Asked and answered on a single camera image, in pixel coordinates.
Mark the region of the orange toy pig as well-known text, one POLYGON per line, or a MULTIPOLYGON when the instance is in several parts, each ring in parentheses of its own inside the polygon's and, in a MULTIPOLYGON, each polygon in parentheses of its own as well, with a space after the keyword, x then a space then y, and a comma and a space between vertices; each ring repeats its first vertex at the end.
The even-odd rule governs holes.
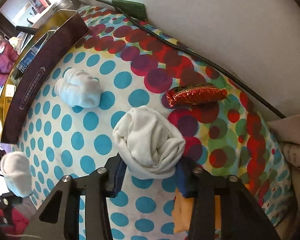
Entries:
MULTIPOLYGON (((178 188, 175 189, 174 206, 171 212, 174 222, 173 233, 180 233, 189 230, 194 198, 184 198, 178 188)), ((215 227, 222 228, 221 198, 215 196, 215 227)))

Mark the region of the person in red jacket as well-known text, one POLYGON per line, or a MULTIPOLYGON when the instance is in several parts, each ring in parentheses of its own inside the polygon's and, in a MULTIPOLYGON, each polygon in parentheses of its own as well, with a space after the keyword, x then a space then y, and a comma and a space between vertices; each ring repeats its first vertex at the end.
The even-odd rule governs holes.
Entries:
POLYGON ((18 57, 10 42, 0 34, 0 87, 5 84, 18 57))

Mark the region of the red foil candy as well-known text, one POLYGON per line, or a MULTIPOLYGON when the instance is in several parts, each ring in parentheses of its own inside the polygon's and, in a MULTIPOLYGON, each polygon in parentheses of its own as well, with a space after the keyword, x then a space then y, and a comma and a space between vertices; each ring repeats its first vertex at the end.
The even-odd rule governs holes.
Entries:
POLYGON ((219 89, 211 84, 196 86, 178 86, 166 92, 166 99, 171 107, 202 105, 226 99, 226 89, 219 89))

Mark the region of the white sock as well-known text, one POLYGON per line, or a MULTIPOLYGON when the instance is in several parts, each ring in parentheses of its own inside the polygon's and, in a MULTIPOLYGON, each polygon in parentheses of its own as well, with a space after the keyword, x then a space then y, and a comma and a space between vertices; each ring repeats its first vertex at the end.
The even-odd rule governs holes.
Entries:
POLYGON ((141 180, 173 176, 185 150, 181 132, 147 106, 131 108, 114 127, 113 139, 130 173, 141 180))
POLYGON ((100 82, 84 70, 68 69, 55 84, 55 94, 70 107, 97 107, 101 93, 100 82))
POLYGON ((0 161, 0 170, 7 188, 17 197, 26 198, 32 194, 30 163, 23 152, 6 153, 0 161))

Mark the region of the gold metal tin tray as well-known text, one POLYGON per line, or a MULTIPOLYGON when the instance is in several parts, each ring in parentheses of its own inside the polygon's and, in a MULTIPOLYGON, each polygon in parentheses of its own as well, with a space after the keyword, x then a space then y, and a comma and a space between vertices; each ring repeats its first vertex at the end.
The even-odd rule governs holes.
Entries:
POLYGON ((0 142, 16 144, 27 113, 45 80, 66 53, 89 31, 78 12, 59 10, 27 42, 0 92, 0 142), (24 74, 17 66, 29 49, 49 30, 53 36, 24 74))

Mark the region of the dark blue sachet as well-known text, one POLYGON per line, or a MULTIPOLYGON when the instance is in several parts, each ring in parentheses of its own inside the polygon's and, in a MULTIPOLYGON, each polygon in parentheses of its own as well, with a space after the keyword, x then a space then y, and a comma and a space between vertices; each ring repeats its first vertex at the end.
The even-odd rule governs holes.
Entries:
POLYGON ((55 30, 47 31, 25 54, 17 66, 17 70, 22 74, 25 73, 28 66, 32 63, 38 52, 43 48, 46 42, 53 36, 55 30))

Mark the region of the polka dot tablecloth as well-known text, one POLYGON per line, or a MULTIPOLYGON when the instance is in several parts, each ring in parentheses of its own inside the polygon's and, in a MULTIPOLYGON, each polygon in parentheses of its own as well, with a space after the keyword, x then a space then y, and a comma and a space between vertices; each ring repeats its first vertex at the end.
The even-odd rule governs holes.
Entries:
POLYGON ((185 139, 184 155, 214 176, 237 176, 273 225, 287 212, 292 176, 275 137, 234 81, 173 48, 177 40, 152 25, 134 25, 111 9, 83 6, 89 33, 72 47, 38 91, 14 147, 29 160, 31 202, 40 207, 64 175, 91 174, 117 154, 113 129, 131 109, 147 106, 185 139), (55 94, 68 69, 100 82, 100 105, 70 107, 55 94), (222 101, 171 107, 166 92, 211 84, 227 90, 222 101))

